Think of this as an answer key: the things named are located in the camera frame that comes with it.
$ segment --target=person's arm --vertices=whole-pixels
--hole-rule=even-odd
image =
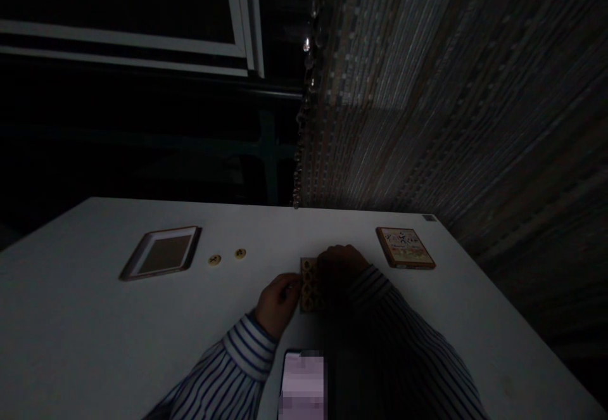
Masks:
[[[299,280],[297,274],[277,276],[260,295],[255,313],[209,348],[145,420],[255,418],[277,342],[298,302]]]
[[[441,333],[352,246],[329,251],[320,258],[334,262],[332,278],[341,279],[343,300],[370,351],[389,417],[488,418],[469,370]]]

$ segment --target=hand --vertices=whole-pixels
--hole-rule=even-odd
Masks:
[[[317,257],[319,277],[328,300],[347,289],[369,263],[361,253],[348,246],[331,246]]]
[[[287,328],[298,304],[300,287],[299,274],[283,273],[275,277],[260,294],[255,319],[277,341]]]

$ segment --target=smartphone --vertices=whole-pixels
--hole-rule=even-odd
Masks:
[[[327,362],[322,352],[285,352],[278,419],[327,419]]]

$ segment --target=round wooden token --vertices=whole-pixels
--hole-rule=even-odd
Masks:
[[[216,266],[219,262],[222,261],[222,257],[218,254],[212,255],[211,257],[209,257],[209,264],[211,266]]]

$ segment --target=right hand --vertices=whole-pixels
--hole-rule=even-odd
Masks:
[[[327,299],[335,302],[336,296],[340,296],[369,263],[357,249],[348,245],[327,248],[317,257],[317,266]]]

